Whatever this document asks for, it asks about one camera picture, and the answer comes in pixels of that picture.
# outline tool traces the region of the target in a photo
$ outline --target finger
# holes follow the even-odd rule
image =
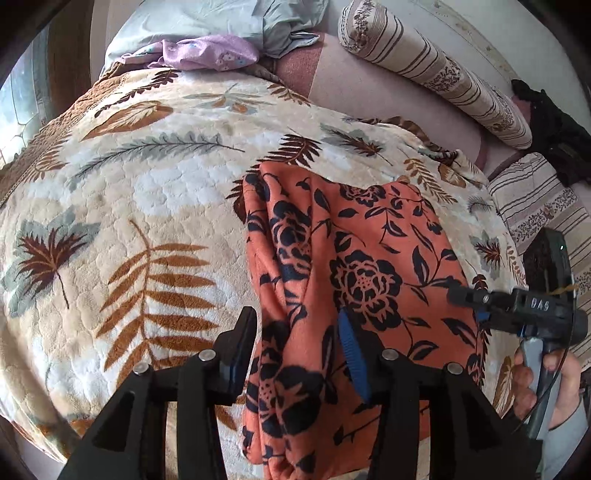
[[[523,364],[523,350],[521,349],[521,347],[518,348],[517,351],[515,352],[514,364],[515,365],[522,365]]]
[[[544,356],[544,366],[553,372],[558,368],[564,350],[556,350]],[[560,370],[562,380],[560,382],[560,393],[567,395],[578,395],[581,383],[581,364],[579,360],[569,352]]]
[[[512,384],[515,388],[528,388],[534,381],[534,373],[529,367],[517,365],[516,367],[513,367],[511,372]]]
[[[523,420],[525,416],[534,407],[536,402],[535,393],[529,388],[520,388],[515,392],[515,402],[513,403],[513,411],[518,419]]]

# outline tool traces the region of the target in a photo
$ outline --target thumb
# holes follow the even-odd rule
[[[552,353],[544,356],[544,366],[551,372],[554,372],[564,355],[564,350],[555,350]],[[564,365],[560,370],[562,373],[562,380],[560,382],[560,394],[571,396],[579,395],[579,388],[581,384],[581,364],[579,360],[572,354],[568,353],[564,360]]]

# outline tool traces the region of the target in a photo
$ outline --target leaf-patterned blanket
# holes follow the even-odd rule
[[[411,183],[468,283],[521,284],[482,173],[461,153],[446,164],[425,153],[401,128],[352,122],[237,72],[140,70],[98,83],[0,178],[0,413],[65,461],[135,363],[179,365],[242,306],[257,306],[242,178],[263,161],[309,168],[362,196]],[[517,341],[489,333],[474,354],[503,409],[497,379]],[[217,411],[236,478],[261,473],[242,456],[245,401]],[[174,417],[172,408],[171,434]]]

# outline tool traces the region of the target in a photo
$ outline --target purple floral cloth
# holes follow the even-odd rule
[[[179,42],[152,43],[135,53],[124,54],[123,64],[143,64],[146,68],[172,67],[179,70],[213,69],[219,72],[240,69],[258,62],[258,50],[234,35],[208,35]]]

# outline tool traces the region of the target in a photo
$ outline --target striped bolster pillow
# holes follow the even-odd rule
[[[353,0],[343,10],[339,40],[354,55],[436,92],[510,147],[531,145],[531,130],[513,101],[447,56],[383,5]]]

